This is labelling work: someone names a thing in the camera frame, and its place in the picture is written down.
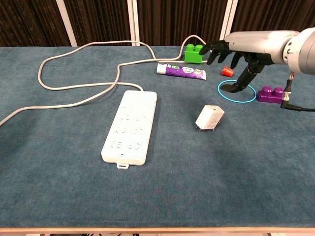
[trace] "power strip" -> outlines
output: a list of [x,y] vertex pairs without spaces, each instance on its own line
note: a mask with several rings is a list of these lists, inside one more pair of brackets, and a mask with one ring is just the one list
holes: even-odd
[[105,162],[125,170],[145,163],[156,103],[155,92],[124,93],[101,152]]

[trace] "white charger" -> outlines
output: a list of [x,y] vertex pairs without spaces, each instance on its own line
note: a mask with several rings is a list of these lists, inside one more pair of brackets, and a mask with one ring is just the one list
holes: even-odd
[[223,114],[224,110],[222,110],[221,107],[205,105],[196,120],[196,128],[199,128],[199,131],[205,129],[215,129]]

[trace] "wooden table edge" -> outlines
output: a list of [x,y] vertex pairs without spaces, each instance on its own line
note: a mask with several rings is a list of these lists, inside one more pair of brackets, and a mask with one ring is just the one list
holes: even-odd
[[87,233],[315,233],[315,228],[286,227],[161,227],[161,228],[0,228],[0,234]]

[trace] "blue ring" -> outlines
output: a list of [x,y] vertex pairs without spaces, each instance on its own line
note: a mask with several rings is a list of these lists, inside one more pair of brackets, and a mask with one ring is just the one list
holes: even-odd
[[218,92],[219,92],[219,94],[220,94],[223,98],[225,98],[226,100],[231,101],[231,102],[236,102],[236,103],[250,103],[250,102],[253,102],[253,101],[256,99],[256,97],[257,97],[257,92],[256,92],[256,90],[255,90],[252,86],[250,86],[250,85],[248,85],[248,87],[250,87],[251,90],[254,91],[254,97],[253,97],[251,100],[248,100],[248,101],[237,101],[237,100],[233,100],[233,99],[231,99],[231,98],[226,97],[226,96],[221,92],[220,86],[221,86],[222,84],[224,84],[224,83],[226,83],[226,82],[236,82],[236,81],[237,81],[237,80],[224,80],[224,81],[222,81],[221,83],[219,83],[219,85],[218,85]]

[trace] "dark curtain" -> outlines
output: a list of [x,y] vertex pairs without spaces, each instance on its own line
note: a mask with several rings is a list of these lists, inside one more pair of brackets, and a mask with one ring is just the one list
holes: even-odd
[[0,46],[70,46],[56,0],[0,0]]
[[315,0],[239,0],[232,32],[315,26]]
[[96,41],[131,40],[127,0],[64,0],[64,3],[79,46]]
[[181,45],[191,34],[218,40],[227,0],[138,0],[140,40],[149,45]]

